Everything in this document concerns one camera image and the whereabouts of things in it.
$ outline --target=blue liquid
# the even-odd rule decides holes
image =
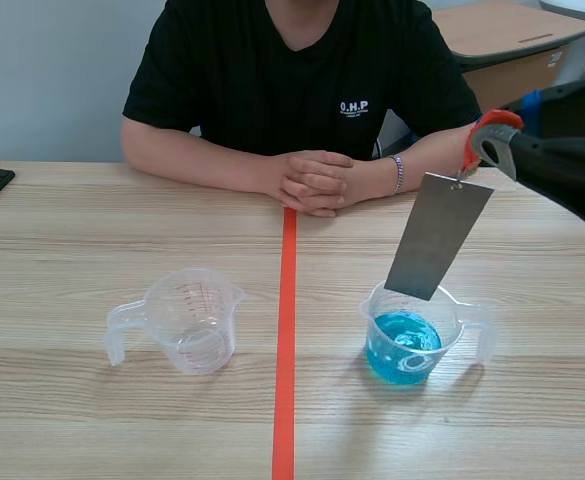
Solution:
[[[396,343],[415,350],[437,350],[441,338],[436,329],[420,315],[411,312],[394,312],[375,319],[381,331]],[[428,378],[440,354],[414,354],[379,338],[368,338],[368,362],[381,377],[390,383],[411,385]]]

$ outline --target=person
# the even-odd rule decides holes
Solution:
[[[370,161],[388,109],[421,139]],[[333,217],[457,172],[481,111],[419,1],[168,0],[123,115],[134,169]]]

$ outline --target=measuring cup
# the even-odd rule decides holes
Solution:
[[[368,361],[389,383],[408,385],[427,379],[466,329],[480,331],[477,363],[491,358],[497,341],[488,310],[458,302],[443,287],[424,301],[386,290],[383,282],[359,311],[368,320]]]
[[[212,373],[234,353],[234,310],[243,297],[240,288],[214,270],[186,269],[168,275],[143,300],[108,314],[105,345],[110,363],[123,362],[123,334],[137,328],[145,330],[183,372]]]

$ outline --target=cup rim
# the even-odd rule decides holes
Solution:
[[[381,330],[379,328],[379,326],[377,325],[376,321],[374,318],[372,318],[371,315],[369,315],[368,313],[366,313],[366,309],[365,307],[368,306],[371,301],[372,298],[374,297],[374,294],[377,292],[377,290],[379,290],[380,288],[383,288],[385,290],[385,282],[381,282],[379,283],[376,287],[374,287],[374,289],[372,290],[372,292],[370,293],[370,295],[368,296],[368,298],[366,298],[363,302],[361,302],[361,304],[359,305],[359,313],[367,319],[368,324],[372,325],[372,328],[374,328],[374,330],[376,331],[376,333],[378,333],[379,335],[381,335],[386,341],[390,342],[392,345],[405,350],[406,352],[409,353],[416,353],[419,355],[436,355],[438,353],[446,353],[448,350],[450,350],[452,347],[454,347],[459,340],[461,340],[461,337],[463,336],[463,330],[464,330],[464,325],[463,323],[459,322],[457,319],[454,319],[454,323],[457,325],[457,336],[456,338],[451,341],[448,345],[446,345],[445,347],[441,347],[441,348],[437,348],[436,350],[417,350],[416,348],[410,348],[410,347],[406,347],[405,345],[401,345],[400,343],[392,340],[390,337],[388,337],[385,332],[383,332],[383,330]],[[461,305],[461,303],[459,303],[456,298],[454,298],[452,296],[452,294],[450,292],[448,292],[445,288],[443,288],[441,285],[439,285],[437,287],[437,290],[440,290],[442,293],[444,293],[448,298],[450,298],[455,305]]]

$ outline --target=clasped hands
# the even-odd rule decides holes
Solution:
[[[357,176],[363,163],[338,153],[304,151],[278,157],[281,162],[277,198],[285,207],[317,217],[371,198]]]

